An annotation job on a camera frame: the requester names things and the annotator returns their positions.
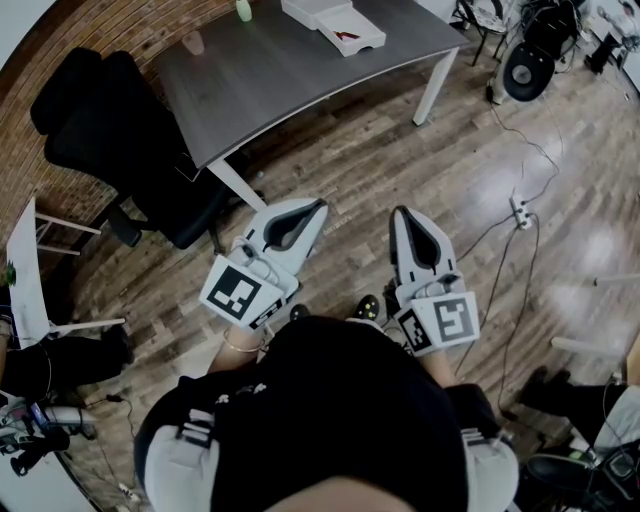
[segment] black shirt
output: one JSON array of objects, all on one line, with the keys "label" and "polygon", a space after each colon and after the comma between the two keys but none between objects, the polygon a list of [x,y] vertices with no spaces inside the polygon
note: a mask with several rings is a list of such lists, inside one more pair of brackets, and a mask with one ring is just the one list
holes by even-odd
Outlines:
[{"label": "black shirt", "polygon": [[373,327],[319,317],[288,324],[260,364],[183,380],[162,398],[136,440],[143,485],[155,431],[183,424],[192,408],[216,418],[215,511],[265,510],[328,478],[347,476],[416,510],[463,512],[460,431],[475,427],[486,437],[498,431],[477,386],[443,390]]}]

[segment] white tray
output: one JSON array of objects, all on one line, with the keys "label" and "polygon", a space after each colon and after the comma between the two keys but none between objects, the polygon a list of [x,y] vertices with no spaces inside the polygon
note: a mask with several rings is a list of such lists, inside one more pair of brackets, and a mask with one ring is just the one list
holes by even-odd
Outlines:
[{"label": "white tray", "polygon": [[351,7],[351,0],[281,0],[282,10],[309,30],[317,30],[316,17],[333,10]]},{"label": "white tray", "polygon": [[351,6],[332,9],[316,16],[318,30],[350,57],[364,48],[384,46],[387,35]]}]

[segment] hair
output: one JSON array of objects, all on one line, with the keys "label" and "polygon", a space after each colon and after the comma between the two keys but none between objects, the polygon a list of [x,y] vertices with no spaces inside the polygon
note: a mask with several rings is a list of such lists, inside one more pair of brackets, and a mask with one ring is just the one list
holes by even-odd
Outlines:
[{"label": "hair", "polygon": [[622,2],[622,7],[631,11],[631,16],[635,16],[636,11],[629,2]]}]

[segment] bracelet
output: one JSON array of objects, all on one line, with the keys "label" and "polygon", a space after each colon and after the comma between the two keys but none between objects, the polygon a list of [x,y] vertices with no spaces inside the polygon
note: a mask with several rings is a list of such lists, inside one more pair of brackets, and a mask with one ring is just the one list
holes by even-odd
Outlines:
[{"label": "bracelet", "polygon": [[229,346],[229,348],[231,350],[235,350],[236,352],[240,352],[241,354],[255,354],[256,352],[259,352],[260,350],[262,350],[262,348],[264,347],[264,339],[261,340],[260,346],[258,346],[256,348],[240,348],[240,347],[236,347],[233,343],[231,343],[229,341],[229,329],[224,331],[224,333],[222,334],[222,339]]}]

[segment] white device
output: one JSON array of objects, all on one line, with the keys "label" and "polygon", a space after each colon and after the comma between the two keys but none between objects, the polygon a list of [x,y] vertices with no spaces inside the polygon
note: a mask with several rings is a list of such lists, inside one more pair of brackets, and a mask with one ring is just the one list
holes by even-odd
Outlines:
[{"label": "white device", "polygon": [[480,337],[478,308],[457,269],[451,241],[428,217],[400,206],[391,218],[396,270],[393,315],[414,355],[472,343]]},{"label": "white device", "polygon": [[216,258],[200,302],[240,327],[263,325],[298,291],[296,275],[328,212],[320,199],[291,199],[257,212],[229,254]]},{"label": "white device", "polygon": [[282,10],[309,30],[322,32],[345,57],[384,46],[387,40],[351,0],[282,0]]}]

